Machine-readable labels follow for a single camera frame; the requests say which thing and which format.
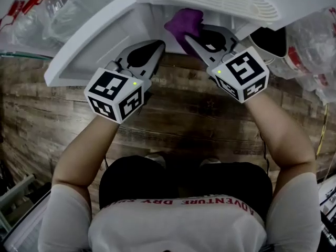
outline purple cloth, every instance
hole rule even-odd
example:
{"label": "purple cloth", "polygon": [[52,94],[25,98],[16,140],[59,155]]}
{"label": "purple cloth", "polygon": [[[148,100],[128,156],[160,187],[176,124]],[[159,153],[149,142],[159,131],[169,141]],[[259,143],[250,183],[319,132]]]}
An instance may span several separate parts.
{"label": "purple cloth", "polygon": [[176,12],[174,17],[164,25],[164,28],[171,32],[181,45],[183,50],[192,56],[198,57],[194,49],[185,40],[186,34],[199,37],[203,25],[203,12],[191,8],[184,8]]}

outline clear plastic bag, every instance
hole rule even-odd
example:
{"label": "clear plastic bag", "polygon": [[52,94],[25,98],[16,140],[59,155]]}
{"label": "clear plastic bag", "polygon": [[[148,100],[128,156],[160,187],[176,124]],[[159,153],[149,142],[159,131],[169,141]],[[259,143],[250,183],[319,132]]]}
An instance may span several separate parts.
{"label": "clear plastic bag", "polygon": [[280,78],[291,79],[297,77],[303,77],[306,74],[300,70],[292,69],[285,59],[275,58],[274,61],[268,65],[269,70]]}
{"label": "clear plastic bag", "polygon": [[328,9],[287,26],[289,48],[313,75],[336,70],[336,19]]}
{"label": "clear plastic bag", "polygon": [[306,91],[314,91],[319,87],[314,76],[299,77],[296,78],[296,81]]}
{"label": "clear plastic bag", "polygon": [[58,51],[63,43],[42,37],[45,19],[45,12],[39,7],[33,7],[26,15],[19,15],[12,25],[4,29],[8,42],[12,45]]}
{"label": "clear plastic bag", "polygon": [[336,73],[327,73],[315,75],[314,79],[321,89],[333,89],[336,90]]}
{"label": "clear plastic bag", "polygon": [[67,0],[66,3],[49,1],[50,20],[47,22],[43,37],[52,37],[60,42],[69,38],[95,13],[113,0]]}
{"label": "clear plastic bag", "polygon": [[333,89],[316,89],[315,94],[320,98],[323,105],[336,102],[336,90]]}

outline wood grain surface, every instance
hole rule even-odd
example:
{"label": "wood grain surface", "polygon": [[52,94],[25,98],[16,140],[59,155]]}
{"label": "wood grain surface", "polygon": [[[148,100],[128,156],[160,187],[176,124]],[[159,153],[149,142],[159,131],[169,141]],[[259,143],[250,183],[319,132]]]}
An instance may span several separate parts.
{"label": "wood grain surface", "polygon": [[[34,173],[40,184],[50,182],[65,147],[95,116],[84,87],[47,87],[47,62],[24,58],[0,59],[2,159],[14,180]],[[259,131],[244,105],[208,79],[201,61],[165,55],[153,77],[152,93],[140,113],[120,126],[107,153],[108,163],[129,155],[165,152],[181,183],[191,167],[205,158],[222,162],[248,161],[266,169]],[[307,131],[317,149],[324,107],[293,80],[271,75],[267,93]],[[330,106],[327,131],[317,158],[323,177],[336,151],[336,107]],[[279,169],[270,159],[275,183]],[[98,211],[101,169],[90,187],[93,213]]]}

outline white t-shirt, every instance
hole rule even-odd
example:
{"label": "white t-shirt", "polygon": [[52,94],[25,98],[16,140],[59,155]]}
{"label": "white t-shirt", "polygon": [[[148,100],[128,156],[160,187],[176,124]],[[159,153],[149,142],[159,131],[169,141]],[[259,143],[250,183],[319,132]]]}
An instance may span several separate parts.
{"label": "white t-shirt", "polygon": [[239,199],[225,195],[124,200],[91,221],[84,198],[52,187],[39,236],[40,252],[315,252],[320,240],[316,176],[301,174],[273,200],[266,225]]}

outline black shorts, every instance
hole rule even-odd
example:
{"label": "black shorts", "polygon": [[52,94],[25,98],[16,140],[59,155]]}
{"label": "black shorts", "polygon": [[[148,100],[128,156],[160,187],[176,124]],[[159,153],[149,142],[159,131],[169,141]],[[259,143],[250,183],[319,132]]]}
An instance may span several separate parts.
{"label": "black shorts", "polygon": [[[248,162],[205,164],[193,173],[193,196],[235,197],[265,220],[272,183],[265,171]],[[108,167],[99,185],[100,209],[126,199],[179,198],[177,183],[160,164],[141,156],[122,157]]]}

